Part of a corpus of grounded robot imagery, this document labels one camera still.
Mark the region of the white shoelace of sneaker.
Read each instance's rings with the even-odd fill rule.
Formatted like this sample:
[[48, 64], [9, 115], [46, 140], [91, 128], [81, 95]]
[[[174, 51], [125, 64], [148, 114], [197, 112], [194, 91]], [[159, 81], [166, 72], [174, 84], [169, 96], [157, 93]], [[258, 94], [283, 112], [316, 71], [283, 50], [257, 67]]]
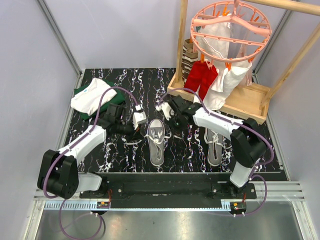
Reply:
[[136, 142], [124, 142], [124, 137], [122, 137], [121, 140], [122, 140], [123, 144], [127, 145], [127, 146], [138, 145], [139, 143], [143, 142], [144, 140], [146, 140], [149, 145], [155, 145], [156, 146], [156, 145], [163, 144], [165, 139], [170, 139], [171, 137], [172, 137], [171, 133], [169, 135], [145, 134], [145, 135], [143, 135], [143, 140], [139, 140], [139, 141], [136, 141]]

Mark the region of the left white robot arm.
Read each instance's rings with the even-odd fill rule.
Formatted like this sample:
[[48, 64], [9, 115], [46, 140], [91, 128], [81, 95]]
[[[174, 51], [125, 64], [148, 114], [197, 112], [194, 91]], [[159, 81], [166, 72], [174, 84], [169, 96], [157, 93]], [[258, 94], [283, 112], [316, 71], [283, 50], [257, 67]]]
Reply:
[[147, 121], [143, 108], [133, 110], [131, 121], [122, 119], [124, 107], [111, 103], [102, 116], [96, 116], [93, 123], [68, 145], [59, 150], [47, 150], [42, 158], [37, 187], [47, 198], [70, 199], [75, 193], [90, 191], [95, 197], [103, 198], [108, 186], [98, 173], [79, 172], [81, 161], [98, 145], [113, 135], [124, 135], [137, 140], [140, 127]]

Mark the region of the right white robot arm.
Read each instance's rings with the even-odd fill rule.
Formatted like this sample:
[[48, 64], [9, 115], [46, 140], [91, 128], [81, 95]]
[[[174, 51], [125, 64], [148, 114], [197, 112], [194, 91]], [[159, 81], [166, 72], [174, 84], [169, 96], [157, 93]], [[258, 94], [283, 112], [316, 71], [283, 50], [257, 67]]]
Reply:
[[227, 185], [228, 195], [239, 198], [245, 192], [245, 184], [252, 177], [254, 167], [270, 143], [258, 133], [258, 123], [253, 118], [234, 119], [206, 109], [201, 103], [188, 103], [181, 96], [157, 107], [162, 111], [172, 130], [181, 132], [188, 125], [206, 128], [231, 142], [235, 166]]

